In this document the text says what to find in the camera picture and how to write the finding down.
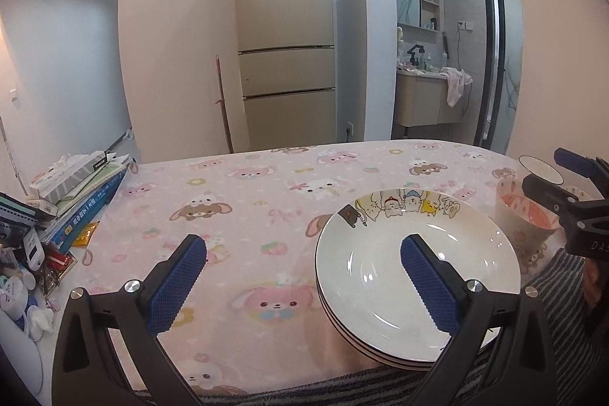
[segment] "table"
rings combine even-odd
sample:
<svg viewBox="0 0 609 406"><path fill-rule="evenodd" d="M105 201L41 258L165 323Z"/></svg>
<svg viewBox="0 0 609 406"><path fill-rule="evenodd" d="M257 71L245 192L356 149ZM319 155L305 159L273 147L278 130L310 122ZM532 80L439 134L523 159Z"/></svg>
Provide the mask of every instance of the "table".
<svg viewBox="0 0 609 406"><path fill-rule="evenodd" d="M314 253L328 216L365 193L401 187L443 191L492 215L497 181L517 169L487 150L428 140L139 166L106 211L75 283L91 294L115 291L198 234L208 263L172 329L158 336L191 387L226 395L322 381L377 365L342 339L319 305ZM560 240L548 244L525 280ZM132 387L145 388L117 331L113 339Z"/></svg>

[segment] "snack package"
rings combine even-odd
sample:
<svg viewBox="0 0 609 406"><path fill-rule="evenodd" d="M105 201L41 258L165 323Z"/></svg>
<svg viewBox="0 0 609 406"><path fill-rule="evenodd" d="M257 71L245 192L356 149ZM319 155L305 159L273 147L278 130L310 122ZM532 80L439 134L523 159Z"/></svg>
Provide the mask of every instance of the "snack package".
<svg viewBox="0 0 609 406"><path fill-rule="evenodd" d="M99 221L91 222L91 223L87 224L84 227L84 229L82 230L82 233L80 233L78 235L78 238L76 238L74 243L72 243L72 246L73 247L86 247L86 245L88 245L89 241L91 240L91 236L97 229L98 224L99 224Z"/></svg>

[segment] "white plate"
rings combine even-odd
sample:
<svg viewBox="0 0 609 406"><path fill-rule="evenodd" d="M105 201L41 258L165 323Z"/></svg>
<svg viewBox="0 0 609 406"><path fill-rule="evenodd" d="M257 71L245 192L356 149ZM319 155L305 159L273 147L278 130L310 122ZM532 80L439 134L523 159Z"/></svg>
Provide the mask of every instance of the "white plate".
<svg viewBox="0 0 609 406"><path fill-rule="evenodd" d="M319 238L316 273L336 319L355 338L399 360L434 362L450 336L439 331L400 260L402 240L420 234L464 280L520 292L512 245L467 203L425 190L385 190L335 213ZM482 346L498 335L487 332Z"/></svg>
<svg viewBox="0 0 609 406"><path fill-rule="evenodd" d="M340 322L336 320L336 317L332 314L332 311L326 306L326 303L324 303L324 300L322 300L322 308L326 312L328 320L330 320L330 323L334 326L334 329L337 330L337 332L342 336L342 338L345 339L345 341L347 341L349 344L351 344L355 349L357 349L361 354L363 354L364 356L367 356L371 360L377 361L383 365L389 365L389 366L393 366L395 368L401 368L402 370L425 372L425 371L428 371L431 369L431 366L433 365L432 363L430 363L429 365L426 365L426 366L417 365L416 363L411 363L408 361L393 360L384 355L380 355L374 349L371 349L370 347L366 346L365 344L358 341L357 339L354 339L353 336L349 335L349 333L344 329L344 327L340 324Z"/></svg>

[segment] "blue rubber grip pad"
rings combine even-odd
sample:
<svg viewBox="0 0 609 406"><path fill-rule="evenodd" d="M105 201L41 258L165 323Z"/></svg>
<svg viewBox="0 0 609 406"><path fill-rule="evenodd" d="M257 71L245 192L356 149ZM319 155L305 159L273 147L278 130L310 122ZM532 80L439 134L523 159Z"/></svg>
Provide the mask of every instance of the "blue rubber grip pad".
<svg viewBox="0 0 609 406"><path fill-rule="evenodd" d="M455 335L461 323L457 300L410 236L402 241L400 257L435 326Z"/></svg>
<svg viewBox="0 0 609 406"><path fill-rule="evenodd" d="M156 335L169 330L205 266L207 249L199 238L192 242L174 269L160 284L148 305L147 325Z"/></svg>

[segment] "tissue box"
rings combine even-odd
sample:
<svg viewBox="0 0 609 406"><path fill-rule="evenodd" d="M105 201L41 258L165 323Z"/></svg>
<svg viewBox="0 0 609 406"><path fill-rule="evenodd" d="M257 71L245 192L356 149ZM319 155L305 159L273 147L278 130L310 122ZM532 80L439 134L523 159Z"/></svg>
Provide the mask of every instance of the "tissue box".
<svg viewBox="0 0 609 406"><path fill-rule="evenodd" d="M56 204L76 185L107 162L106 153L103 151L72 156L63 166L49 171L34 181L29 187L30 196Z"/></svg>

